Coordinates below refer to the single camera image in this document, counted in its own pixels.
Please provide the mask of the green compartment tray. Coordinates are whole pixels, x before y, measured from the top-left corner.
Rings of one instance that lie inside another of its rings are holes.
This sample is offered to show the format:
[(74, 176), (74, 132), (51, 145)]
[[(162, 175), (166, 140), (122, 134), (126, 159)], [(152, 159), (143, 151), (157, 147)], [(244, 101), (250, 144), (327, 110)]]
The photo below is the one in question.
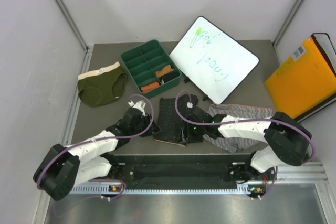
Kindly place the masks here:
[[(182, 75), (181, 71), (158, 40), (150, 40), (123, 52), (121, 54), (121, 59), (140, 94), (148, 99), (153, 98), (180, 83), (180, 77)], [(172, 72), (178, 72), (180, 76), (162, 84), (160, 77), (158, 78), (155, 75), (155, 72), (161, 70), (166, 65), (171, 65), (174, 69)], [(143, 93), (140, 90), (142, 86), (156, 81), (160, 83), (158, 88), (147, 93)]]

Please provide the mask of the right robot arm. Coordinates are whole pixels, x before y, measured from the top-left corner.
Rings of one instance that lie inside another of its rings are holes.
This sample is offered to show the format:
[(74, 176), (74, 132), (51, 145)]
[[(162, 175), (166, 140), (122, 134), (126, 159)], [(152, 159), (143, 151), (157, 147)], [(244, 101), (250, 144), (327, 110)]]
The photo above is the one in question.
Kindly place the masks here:
[(267, 144), (256, 151), (245, 166), (245, 174), (252, 180), (272, 167), (301, 166), (310, 159), (307, 152), (311, 134), (283, 112), (268, 118), (246, 119), (227, 114), (211, 116), (198, 106), (190, 106), (185, 116), (178, 115), (187, 124), (192, 138), (207, 135), (213, 139), (242, 138)]

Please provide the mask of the olive green underwear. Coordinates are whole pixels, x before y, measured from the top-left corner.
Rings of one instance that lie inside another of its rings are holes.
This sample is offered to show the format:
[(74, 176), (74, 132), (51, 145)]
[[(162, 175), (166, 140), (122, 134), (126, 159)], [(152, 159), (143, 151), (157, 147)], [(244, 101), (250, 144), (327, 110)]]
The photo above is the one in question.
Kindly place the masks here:
[(78, 96), (89, 107), (116, 102), (125, 91), (127, 74), (119, 62), (78, 76)]

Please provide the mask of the black dotted underwear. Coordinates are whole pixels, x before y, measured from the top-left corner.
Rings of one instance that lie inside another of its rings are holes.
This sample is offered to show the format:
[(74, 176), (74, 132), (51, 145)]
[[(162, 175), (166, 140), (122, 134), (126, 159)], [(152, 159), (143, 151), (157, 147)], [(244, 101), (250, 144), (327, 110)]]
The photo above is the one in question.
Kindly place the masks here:
[(157, 121), (161, 131), (155, 134), (154, 139), (163, 143), (185, 146), (187, 143), (200, 143), (203, 138), (196, 142), (185, 141), (181, 137), (182, 120), (175, 110), (174, 98), (160, 98), (159, 117)]

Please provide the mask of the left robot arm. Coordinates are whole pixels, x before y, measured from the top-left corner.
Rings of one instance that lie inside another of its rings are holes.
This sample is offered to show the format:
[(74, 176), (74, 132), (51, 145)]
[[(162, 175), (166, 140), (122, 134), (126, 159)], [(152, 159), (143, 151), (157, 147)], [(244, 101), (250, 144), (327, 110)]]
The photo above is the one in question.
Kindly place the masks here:
[(105, 177), (114, 180), (119, 168), (104, 157), (129, 143), (133, 137), (154, 136), (160, 127), (150, 114), (130, 108), (116, 124), (80, 143), (56, 144), (48, 151), (33, 175), (39, 190), (59, 201), (79, 184)]

